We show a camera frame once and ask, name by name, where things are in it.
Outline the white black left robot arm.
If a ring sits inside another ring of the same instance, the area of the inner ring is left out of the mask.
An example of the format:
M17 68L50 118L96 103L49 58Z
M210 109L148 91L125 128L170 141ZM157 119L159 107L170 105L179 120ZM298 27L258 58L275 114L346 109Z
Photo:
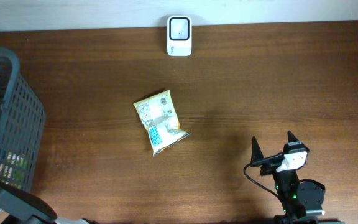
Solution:
M8 214L4 223L90 224L91 220L58 217L40 198L0 181L0 209Z

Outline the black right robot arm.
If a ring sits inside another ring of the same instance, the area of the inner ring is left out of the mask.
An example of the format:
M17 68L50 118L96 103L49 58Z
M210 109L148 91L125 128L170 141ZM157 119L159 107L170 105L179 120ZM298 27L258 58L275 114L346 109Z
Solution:
M252 155L246 165L260 167L261 176L271 175L275 191L249 180L273 194L281 203L283 215L274 216L274 223L318 223L318 217L325 214L322 204L326 188L315 180L298 178L296 172L306 165L310 150L291 131L287 136L283 151L270 157L263 156L256 137L253 137Z

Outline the yellow snack bag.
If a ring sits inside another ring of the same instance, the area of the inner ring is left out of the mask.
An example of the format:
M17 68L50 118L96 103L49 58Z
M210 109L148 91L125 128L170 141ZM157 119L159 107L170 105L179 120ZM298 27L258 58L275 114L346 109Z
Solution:
M180 126L170 90L135 102L133 106L147 131L154 157L190 135Z

